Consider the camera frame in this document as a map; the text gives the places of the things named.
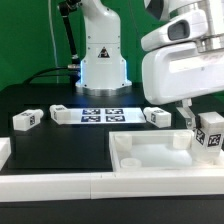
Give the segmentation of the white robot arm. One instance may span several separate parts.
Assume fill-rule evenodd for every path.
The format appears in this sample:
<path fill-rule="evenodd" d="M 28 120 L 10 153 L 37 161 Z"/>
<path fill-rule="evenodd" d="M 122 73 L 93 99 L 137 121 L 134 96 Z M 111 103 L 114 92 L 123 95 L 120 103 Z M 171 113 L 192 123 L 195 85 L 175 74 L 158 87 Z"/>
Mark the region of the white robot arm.
<path fill-rule="evenodd" d="M 120 52 L 120 18 L 101 0 L 81 0 L 86 54 L 79 91 L 115 95 L 129 88 Z M 224 0 L 144 0 L 165 24 L 141 39 L 145 98 L 154 105 L 180 101 L 187 126 L 195 120 L 191 98 L 224 90 Z"/>

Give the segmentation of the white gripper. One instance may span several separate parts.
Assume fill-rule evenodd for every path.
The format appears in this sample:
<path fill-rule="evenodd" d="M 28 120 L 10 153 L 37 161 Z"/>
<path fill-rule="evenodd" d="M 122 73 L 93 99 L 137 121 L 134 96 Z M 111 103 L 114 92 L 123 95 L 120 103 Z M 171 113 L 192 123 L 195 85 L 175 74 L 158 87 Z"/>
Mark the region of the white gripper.
<path fill-rule="evenodd" d="M 142 81 L 151 104 L 178 101 L 186 127 L 195 130 L 190 98 L 224 90 L 224 51 L 199 53 L 193 42 L 163 47 L 143 58 Z"/>

